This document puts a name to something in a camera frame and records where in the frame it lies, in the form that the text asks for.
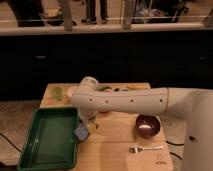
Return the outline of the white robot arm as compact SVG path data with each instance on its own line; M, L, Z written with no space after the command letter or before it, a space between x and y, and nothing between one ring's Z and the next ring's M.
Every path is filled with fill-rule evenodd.
M167 115L187 122L182 171L213 171L213 89L151 88L104 92L94 77L84 77L71 96L84 123L97 110Z

